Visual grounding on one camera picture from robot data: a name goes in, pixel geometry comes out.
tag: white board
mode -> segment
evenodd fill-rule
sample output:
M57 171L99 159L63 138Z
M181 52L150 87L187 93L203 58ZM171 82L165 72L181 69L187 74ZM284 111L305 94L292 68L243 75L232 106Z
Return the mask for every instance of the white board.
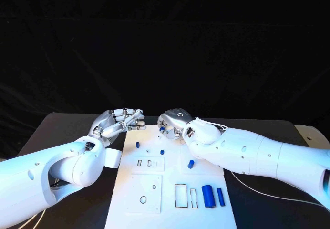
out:
M180 144L180 139L176 141L168 140L160 134L155 125L147 125L147 129L142 131L127 132L115 188L108 210L106 229L236 228L225 185L223 170L209 162L193 158L187 153L187 146ZM164 164L161 165L161 167L164 166L164 170L161 171L161 169L151 167L137 168L137 160L140 158L145 158L145 160L150 159L151 161L152 158L157 158L160 162L163 162L160 158L164 158ZM184 167L187 167L190 159L194 160L194 167L186 169ZM148 188L155 180L150 179L151 181L148 182L144 177L142 182L147 182L147 191L142 192L142 188L140 187L137 193L132 189L134 181L131 179L135 174L161 176L160 210L157 212L154 211L154 213L145 213L145 210L142 209L145 208L142 205L147 206L145 204L150 203L148 201L152 199L145 196L147 202L144 204L140 203L138 199L141 195L147 195L144 194L145 192L151 191ZM187 208L176 208L174 184L186 184ZM214 208L204 208L201 193L203 185L212 185L216 202ZM216 194L216 188L219 187L223 192L225 207L220 207L219 204ZM191 188L196 189L193 202L196 198L197 208L191 208ZM157 206L155 202L157 201L151 202L152 208ZM134 211L127 209L129 206L134 206Z

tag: blue cylinder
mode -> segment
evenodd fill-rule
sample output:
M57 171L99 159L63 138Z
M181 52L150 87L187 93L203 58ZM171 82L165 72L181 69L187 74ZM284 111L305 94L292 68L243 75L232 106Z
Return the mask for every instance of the blue cylinder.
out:
M213 196L212 186L210 185L201 186L201 191L203 191L203 198L204 198L204 207L213 208L214 207L214 196Z
M191 168L194 166L194 161L190 160L189 164L187 164L187 167Z
M220 206L225 206L225 200L223 200L223 195L222 195L222 189L217 188L216 189L217 192L217 197L219 197L219 201L220 201Z

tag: robotic hand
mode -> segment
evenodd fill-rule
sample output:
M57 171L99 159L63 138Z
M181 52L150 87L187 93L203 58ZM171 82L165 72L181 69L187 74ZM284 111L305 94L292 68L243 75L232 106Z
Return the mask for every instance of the robotic hand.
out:
M142 111L105 111L75 142L0 162L0 229L17 224L118 167L121 151L106 148L118 133L144 130ZM60 182L49 185L47 175Z
M284 181L330 210L330 149L276 142L250 131L193 119L183 109L165 111L157 124L168 139L183 137L197 159L236 173Z

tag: black table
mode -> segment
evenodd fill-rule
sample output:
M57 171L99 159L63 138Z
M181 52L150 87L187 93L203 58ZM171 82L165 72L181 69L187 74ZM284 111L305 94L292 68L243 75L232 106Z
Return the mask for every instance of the black table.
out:
M85 136L96 117L98 114L50 113L37 127L18 156L72 142L80 136ZM287 121L214 118L204 118L204 120L232 128L253 131L276 141L307 146L294 125ZM145 116L145 123L155 124L157 117ZM124 140L125 133L121 133L111 148L122 150ZM69 195L46 210L37 229L105 228L116 171L118 169L103 167L96 182ZM242 174L236 174L236 176L249 187L269 195L315 202L308 194L272 178ZM227 170L225 170L225 181L238 229L330 228L330 214L324 208L255 193L239 183ZM33 227L37 218L24 228L30 229Z

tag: rectangular hole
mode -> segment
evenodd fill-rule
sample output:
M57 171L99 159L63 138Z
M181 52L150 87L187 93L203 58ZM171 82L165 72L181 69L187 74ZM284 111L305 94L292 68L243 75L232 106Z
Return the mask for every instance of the rectangular hole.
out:
M196 189L190 189L190 197L191 197L191 208L197 208L197 192Z
M176 207L187 208L187 186L174 184L176 190Z

